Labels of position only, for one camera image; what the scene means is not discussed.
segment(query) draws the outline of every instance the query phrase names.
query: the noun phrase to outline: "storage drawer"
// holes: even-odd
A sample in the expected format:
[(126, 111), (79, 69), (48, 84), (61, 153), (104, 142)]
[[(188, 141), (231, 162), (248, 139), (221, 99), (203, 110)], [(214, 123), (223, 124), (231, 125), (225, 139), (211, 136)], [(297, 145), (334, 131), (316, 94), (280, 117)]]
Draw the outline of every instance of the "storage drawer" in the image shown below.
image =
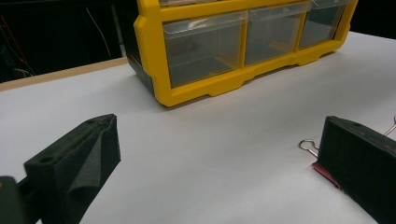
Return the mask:
[(306, 14), (299, 49), (332, 40), (345, 5), (353, 0), (312, 0)]
[(294, 49), (308, 3), (253, 8), (249, 11), (245, 65), (260, 63)]
[(171, 87), (234, 70), (246, 11), (163, 25)]

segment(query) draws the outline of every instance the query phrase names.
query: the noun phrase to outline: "yellow storage cabinet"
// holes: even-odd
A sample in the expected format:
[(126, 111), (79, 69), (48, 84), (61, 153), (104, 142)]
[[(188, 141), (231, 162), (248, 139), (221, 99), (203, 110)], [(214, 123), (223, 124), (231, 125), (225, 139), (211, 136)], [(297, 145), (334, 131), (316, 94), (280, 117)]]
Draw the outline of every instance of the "yellow storage cabinet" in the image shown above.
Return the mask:
[(172, 106), (339, 49), (358, 0), (137, 4), (129, 12), (134, 29), (124, 36), (130, 65), (158, 102)]

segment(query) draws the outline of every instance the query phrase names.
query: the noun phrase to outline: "wire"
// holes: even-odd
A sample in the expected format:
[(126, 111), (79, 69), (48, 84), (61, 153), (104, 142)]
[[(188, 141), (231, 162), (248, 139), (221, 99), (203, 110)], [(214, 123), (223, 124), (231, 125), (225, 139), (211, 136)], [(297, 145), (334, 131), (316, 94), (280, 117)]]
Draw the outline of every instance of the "wire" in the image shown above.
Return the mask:
[(319, 6), (317, 2), (315, 2), (315, 0), (312, 0), (312, 2), (317, 5), (317, 7)]
[(15, 45), (17, 46), (17, 49), (20, 51), (21, 57), (19, 57), (19, 58), (20, 58), (21, 60), (24, 60), (25, 62), (27, 62), (25, 56), (23, 55), (23, 53), (22, 53), (22, 51), (21, 51), (20, 45), (18, 45), (18, 42), (15, 40), (14, 35), (13, 35), (13, 34), (11, 33), (11, 31), (9, 30), (8, 24), (7, 24), (7, 22), (6, 22), (6, 19), (4, 19), (3, 16), (1, 16), (1, 20), (3, 21), (4, 25), (6, 26), (9, 35), (11, 35), (11, 38), (12, 38), (12, 40), (14, 41)]
[[(29, 68), (29, 70), (33, 73), (33, 75), (35, 75), (35, 71), (33, 71), (32, 67), (29, 65), (29, 63), (28, 63), (28, 62), (26, 61), (26, 59), (24, 58), (24, 55), (23, 55), (23, 53), (21, 52), (21, 49), (20, 49), (20, 47), (19, 47), (17, 41), (15, 40), (14, 35), (13, 35), (13, 34), (11, 33), (11, 31), (9, 30), (9, 28), (8, 28), (8, 26), (7, 26), (7, 23), (6, 23), (6, 20), (4, 19), (3, 16), (1, 16), (1, 19), (2, 19), (2, 21), (3, 21), (3, 23), (4, 23), (4, 25), (0, 24), (0, 31), (1, 31), (1, 33), (3, 34), (3, 37), (4, 37), (4, 39), (6, 40), (9, 49), (11, 50), (11, 52), (12, 52), (13, 54), (15, 54), (15, 56), (17, 56), (17, 58), (20, 60), (20, 62), (22, 62), (24, 65), (26, 65), (26, 66)], [(21, 53), (21, 56), (20, 56), (19, 54), (17, 54), (17, 52), (15, 52), (15, 50), (11, 47), (11, 44), (9, 43), (8, 38), (7, 38), (6, 34), (4, 33), (3, 27), (6, 27), (6, 28), (7, 28), (8, 33), (11, 35), (12, 40), (14, 41), (15, 45), (17, 46), (18, 50), (19, 50), (20, 53)]]
[(102, 36), (102, 38), (103, 38), (103, 41), (105, 42), (105, 45), (106, 45), (106, 49), (107, 49), (107, 53), (108, 53), (108, 57), (111, 59), (111, 53), (110, 53), (110, 49), (108, 48), (108, 45), (107, 45), (107, 42), (106, 42), (105, 36), (103, 35), (102, 31), (100, 30), (100, 28), (99, 28), (98, 24), (96, 24), (96, 21), (93, 19), (93, 16), (91, 15), (91, 12), (88, 10), (88, 8), (87, 8), (87, 7), (85, 7), (85, 9), (87, 9), (88, 15), (91, 17), (91, 20), (93, 21), (93, 23), (95, 24), (96, 28), (98, 29), (98, 31), (99, 31), (99, 33), (100, 33), (100, 35)]
[(24, 74), (25, 77), (26, 77), (26, 74), (29, 75), (29, 76), (31, 76), (31, 77), (33, 76), (30, 72), (28, 72), (28, 71), (26, 71), (26, 70), (23, 70), (23, 69), (14, 68), (14, 69), (12, 69), (12, 70), (18, 71), (18, 72), (22, 72), (22, 73)]

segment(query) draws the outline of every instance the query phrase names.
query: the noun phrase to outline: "metal clip handle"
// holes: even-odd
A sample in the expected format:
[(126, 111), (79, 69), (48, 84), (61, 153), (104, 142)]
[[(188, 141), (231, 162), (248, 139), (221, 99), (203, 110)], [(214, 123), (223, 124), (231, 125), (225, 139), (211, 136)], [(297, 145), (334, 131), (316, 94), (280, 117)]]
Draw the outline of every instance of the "metal clip handle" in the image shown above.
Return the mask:
[(317, 157), (318, 157), (318, 153), (316, 153), (315, 151), (313, 151), (312, 149), (310, 149), (310, 148), (308, 148), (308, 147), (303, 147), (303, 144), (304, 144), (304, 143), (310, 143), (311, 146), (312, 146), (314, 149), (319, 150), (319, 148), (317, 147), (317, 144), (315, 143), (315, 141), (314, 141), (314, 140), (311, 140), (311, 139), (305, 139), (305, 140), (303, 140), (303, 141), (301, 141), (301, 142), (299, 143), (298, 147), (299, 147), (300, 149), (302, 149), (302, 150), (308, 151), (308, 152), (311, 153), (314, 157), (317, 158)]
[(387, 132), (384, 133), (385, 136), (387, 136), (388, 134), (393, 132), (393, 130), (396, 129), (396, 116), (393, 119), (394, 119), (394, 125)]

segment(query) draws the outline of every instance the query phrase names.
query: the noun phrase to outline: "black plastic object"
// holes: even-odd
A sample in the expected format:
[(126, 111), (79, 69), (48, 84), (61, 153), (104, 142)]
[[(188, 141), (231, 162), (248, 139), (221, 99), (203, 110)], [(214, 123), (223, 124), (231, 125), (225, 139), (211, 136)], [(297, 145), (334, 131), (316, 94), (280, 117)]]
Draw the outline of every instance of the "black plastic object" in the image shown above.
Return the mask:
[(117, 117), (86, 120), (27, 161), (20, 183), (0, 177), (0, 223), (79, 223), (119, 162)]
[(357, 122), (327, 117), (318, 163), (378, 223), (396, 223), (396, 142)]

